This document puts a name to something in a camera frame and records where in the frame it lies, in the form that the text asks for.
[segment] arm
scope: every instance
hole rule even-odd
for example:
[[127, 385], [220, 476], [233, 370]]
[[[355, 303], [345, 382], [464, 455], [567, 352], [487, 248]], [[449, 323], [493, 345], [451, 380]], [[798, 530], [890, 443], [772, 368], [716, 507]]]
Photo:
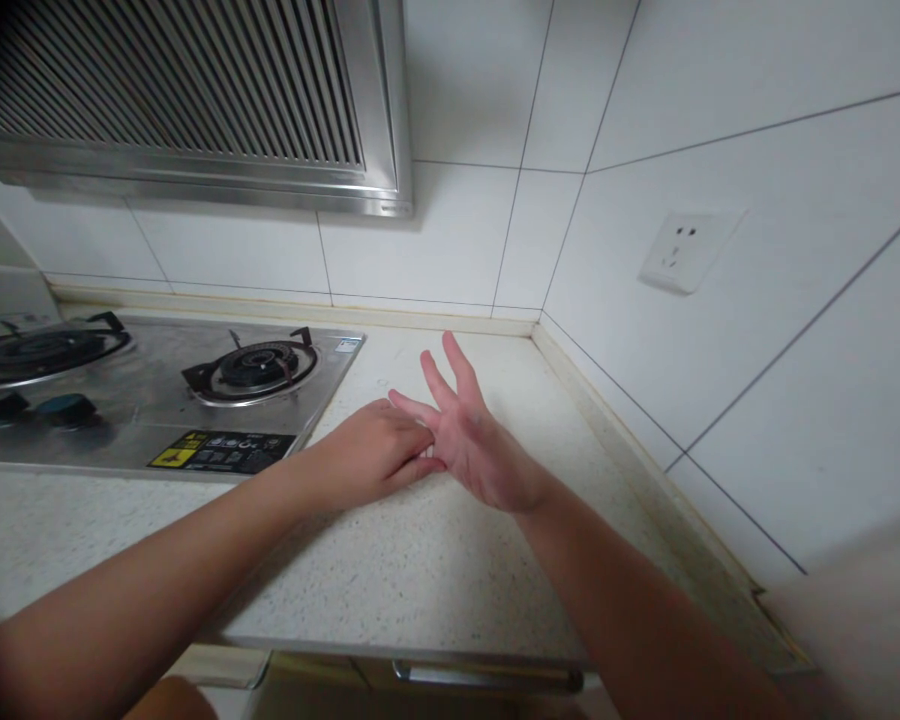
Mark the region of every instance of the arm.
[[434, 457], [478, 499], [511, 513], [566, 607], [624, 717], [767, 717], [791, 713], [762, 672], [599, 515], [534, 461], [493, 418], [450, 333], [455, 393], [421, 358], [439, 408], [390, 392], [434, 434]]
[[443, 464], [387, 400], [0, 625], [0, 715], [119, 717], [304, 517], [366, 504]]

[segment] cabinet handle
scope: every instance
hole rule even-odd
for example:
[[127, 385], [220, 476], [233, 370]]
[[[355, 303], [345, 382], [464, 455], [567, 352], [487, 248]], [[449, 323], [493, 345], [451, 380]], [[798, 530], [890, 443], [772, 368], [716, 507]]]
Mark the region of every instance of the cabinet handle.
[[404, 660], [394, 660], [393, 673], [401, 682], [413, 685], [442, 685], [550, 695], [571, 695], [583, 688], [583, 673], [579, 670], [554, 671], [546, 675], [507, 674], [452, 667], [425, 665], [415, 667]]

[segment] range hood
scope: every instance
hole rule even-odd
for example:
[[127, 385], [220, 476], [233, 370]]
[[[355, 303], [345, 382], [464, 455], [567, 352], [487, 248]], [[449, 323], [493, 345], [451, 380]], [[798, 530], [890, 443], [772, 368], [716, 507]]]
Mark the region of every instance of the range hood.
[[0, 180], [410, 217], [401, 0], [31, 0]]

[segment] backsplash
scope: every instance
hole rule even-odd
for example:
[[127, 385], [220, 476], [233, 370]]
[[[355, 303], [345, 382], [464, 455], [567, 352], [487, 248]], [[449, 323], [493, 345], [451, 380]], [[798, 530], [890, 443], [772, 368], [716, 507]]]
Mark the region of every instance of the backsplash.
[[641, 3], [541, 324], [762, 585], [900, 524], [900, 1]]
[[[900, 522], [900, 0], [405, 7], [412, 221], [0, 218], [58, 286], [539, 319], [768, 588]], [[746, 212], [686, 297], [637, 280], [674, 211]]]
[[410, 222], [31, 192], [54, 285], [536, 320], [635, 3], [407, 0]]

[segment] electrical outlet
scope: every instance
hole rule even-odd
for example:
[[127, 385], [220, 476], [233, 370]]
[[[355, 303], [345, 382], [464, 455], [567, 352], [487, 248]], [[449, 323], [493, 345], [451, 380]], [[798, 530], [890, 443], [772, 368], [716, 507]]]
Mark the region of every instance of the electrical outlet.
[[680, 295], [694, 292], [745, 213], [670, 213], [640, 280]]

